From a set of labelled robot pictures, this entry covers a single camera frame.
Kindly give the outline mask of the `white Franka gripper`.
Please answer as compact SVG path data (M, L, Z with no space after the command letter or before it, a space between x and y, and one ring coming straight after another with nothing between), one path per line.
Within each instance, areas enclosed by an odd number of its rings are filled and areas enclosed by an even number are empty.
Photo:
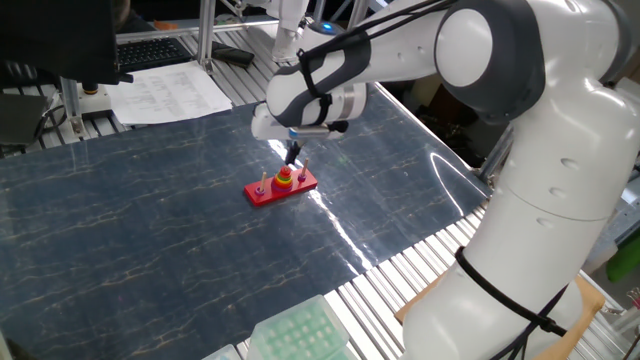
M251 132L258 140L310 140L321 137L320 128L286 127L280 124L270 113L265 103L259 103L253 112ZM285 164L294 164L301 147L297 142L286 142Z

